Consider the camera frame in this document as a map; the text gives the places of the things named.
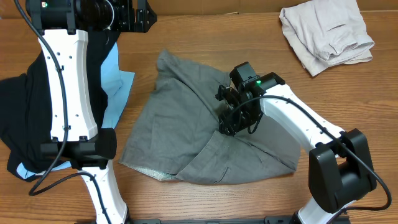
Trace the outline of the grey shorts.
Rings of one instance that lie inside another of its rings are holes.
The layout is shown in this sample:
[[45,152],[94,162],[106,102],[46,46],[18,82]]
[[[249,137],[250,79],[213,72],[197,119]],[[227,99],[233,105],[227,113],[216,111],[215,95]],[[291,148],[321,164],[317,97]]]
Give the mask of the grey shorts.
[[120,163],[160,181],[243,184],[297,170],[299,143],[264,116],[253,134],[218,130],[224,104],[215,98],[229,76],[164,50],[158,77],[120,158]]

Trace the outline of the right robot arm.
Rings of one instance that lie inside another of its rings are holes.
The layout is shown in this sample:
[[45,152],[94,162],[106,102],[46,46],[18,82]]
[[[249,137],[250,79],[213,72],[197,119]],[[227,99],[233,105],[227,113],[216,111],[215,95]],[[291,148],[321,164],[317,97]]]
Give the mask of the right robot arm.
[[260,77],[248,62],[229,74],[232,87],[220,85],[215,95],[227,108],[219,130],[228,136],[256,131],[262,118],[281,125],[308,153],[308,203],[292,217],[266,218],[266,223],[349,223],[349,206],[376,188],[366,136],[345,131],[316,114],[295,96],[276,73]]

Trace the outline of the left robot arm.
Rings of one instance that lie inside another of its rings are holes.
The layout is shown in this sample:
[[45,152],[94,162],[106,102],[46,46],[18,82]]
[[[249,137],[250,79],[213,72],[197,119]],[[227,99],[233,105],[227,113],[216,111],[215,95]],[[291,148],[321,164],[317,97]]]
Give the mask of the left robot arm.
[[146,33],[157,21],[147,0],[30,0],[22,15],[39,39],[45,56],[52,105],[50,139],[43,156],[67,158],[90,193],[96,223],[131,223],[113,169],[116,133],[99,128],[88,88],[88,33]]

